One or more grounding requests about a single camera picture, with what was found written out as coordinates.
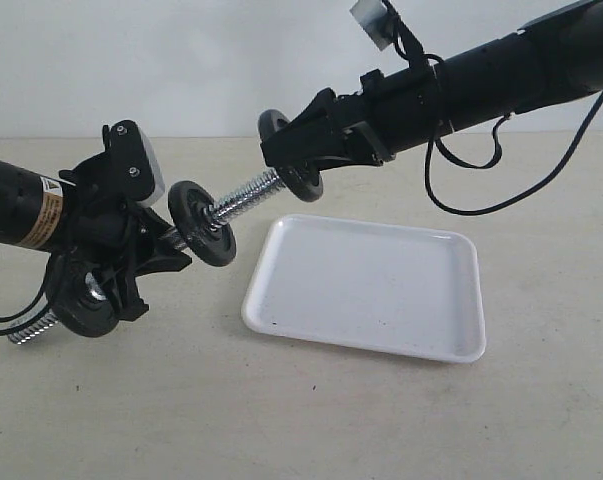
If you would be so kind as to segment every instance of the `table surface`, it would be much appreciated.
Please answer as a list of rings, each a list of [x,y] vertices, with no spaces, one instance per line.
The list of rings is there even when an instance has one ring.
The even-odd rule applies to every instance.
[[[545,176],[571,134],[504,135],[502,166],[435,162],[455,205]],[[477,163],[489,137],[450,144]],[[166,183],[214,195],[263,168],[256,139],[157,139]],[[94,140],[0,140],[0,159],[55,175]],[[236,261],[140,281],[151,311],[84,339],[58,326],[0,338],[0,479],[603,479],[603,133],[556,183],[483,218],[426,198],[424,149],[327,172],[307,205],[282,193],[233,224]],[[166,216],[165,199],[157,206]],[[271,338],[240,307],[270,223],[289,213],[460,232],[476,244],[488,349],[473,365]],[[36,291],[46,257],[0,249],[0,313]]]

